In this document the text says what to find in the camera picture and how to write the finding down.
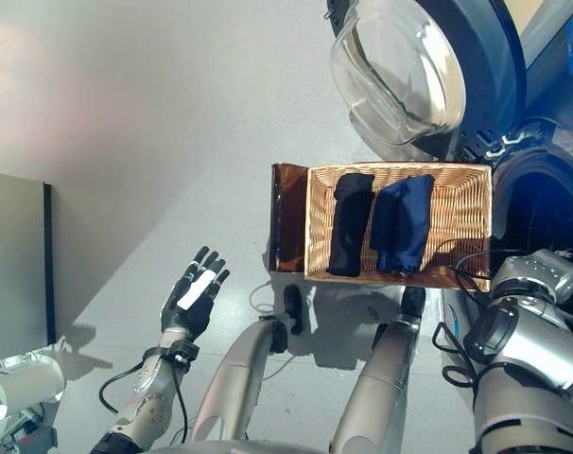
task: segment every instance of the white tape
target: white tape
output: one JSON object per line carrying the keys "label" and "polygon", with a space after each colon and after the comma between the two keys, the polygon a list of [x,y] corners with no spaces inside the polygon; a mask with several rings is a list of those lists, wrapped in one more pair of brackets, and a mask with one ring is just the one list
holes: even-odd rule
{"label": "white tape", "polygon": [[183,310],[188,310],[192,305],[198,300],[201,294],[209,287],[217,273],[211,270],[206,270],[198,280],[192,283],[190,289],[185,295],[178,301],[177,306],[181,307]]}

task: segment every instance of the gray floor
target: gray floor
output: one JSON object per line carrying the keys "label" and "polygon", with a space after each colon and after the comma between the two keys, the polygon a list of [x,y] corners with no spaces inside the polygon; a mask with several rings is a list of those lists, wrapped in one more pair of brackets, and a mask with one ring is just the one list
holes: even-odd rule
{"label": "gray floor", "polygon": [[[221,355],[289,281],[264,265],[272,163],[377,159],[331,80],[325,8],[322,0],[0,1],[0,172],[54,186],[58,355],[69,380],[57,452],[88,452],[112,422],[99,386],[158,340],[162,302],[209,244],[233,274],[183,384],[195,415]],[[280,372],[264,383],[249,435],[327,448],[369,354],[374,313],[389,317],[401,290],[304,290],[313,296],[308,331],[269,361],[267,374]],[[427,309],[404,451],[466,452],[469,395],[440,377],[428,337],[436,295]],[[113,402],[129,391],[121,385],[109,389]]]}

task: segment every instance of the woven basket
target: woven basket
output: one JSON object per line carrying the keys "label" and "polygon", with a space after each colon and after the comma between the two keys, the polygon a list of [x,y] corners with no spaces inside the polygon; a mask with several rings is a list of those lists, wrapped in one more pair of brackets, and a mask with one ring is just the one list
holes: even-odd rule
{"label": "woven basket", "polygon": [[[369,247],[374,200],[364,236],[361,273],[358,277],[335,276],[326,272],[331,253],[331,234],[339,177],[345,173],[374,175],[373,192],[408,176],[434,177],[431,195],[431,227],[419,272],[404,278],[376,270],[377,252]],[[470,253],[490,246],[492,213],[491,169],[488,166],[444,163],[366,163],[346,166],[312,167],[307,175],[305,216],[306,279],[352,283],[384,283],[416,287],[458,288],[452,270]],[[461,268],[474,275],[489,275],[488,254],[465,261]],[[476,279],[482,290],[490,281]]]}

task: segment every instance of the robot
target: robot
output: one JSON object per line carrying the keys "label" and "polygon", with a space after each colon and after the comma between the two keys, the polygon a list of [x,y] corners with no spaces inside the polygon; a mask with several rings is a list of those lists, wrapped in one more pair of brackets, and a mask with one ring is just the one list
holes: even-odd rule
{"label": "robot", "polygon": [[[196,359],[213,300],[228,271],[203,247],[176,283],[161,312],[161,339],[142,361],[106,382],[100,400],[116,413],[92,454],[148,452],[165,433],[182,376]],[[465,277],[465,271],[455,268]],[[573,292],[573,264],[549,250],[508,257],[492,281],[490,299],[461,342],[445,323],[434,344],[462,365],[443,376],[474,391],[476,445],[470,453],[573,453],[573,333],[559,305]],[[373,353],[352,391],[330,445],[331,454],[400,452],[408,372],[423,315],[425,290],[406,288],[402,313],[380,325]],[[191,443],[155,451],[194,454],[318,454],[297,445],[249,440],[246,434],[268,356],[287,348],[287,330],[301,317],[301,298],[286,292],[286,313],[261,317],[234,342],[200,405]],[[444,332],[447,342],[439,341]],[[103,396],[110,383],[139,371],[131,400],[119,409]]]}

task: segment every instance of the black folded shirt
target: black folded shirt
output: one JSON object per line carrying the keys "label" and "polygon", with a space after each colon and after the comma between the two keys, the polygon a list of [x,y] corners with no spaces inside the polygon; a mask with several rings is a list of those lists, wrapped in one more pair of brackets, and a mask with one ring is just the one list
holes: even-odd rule
{"label": "black folded shirt", "polygon": [[327,271],[337,276],[360,274],[360,251],[373,203],[373,175],[346,173],[335,188],[335,215]]}

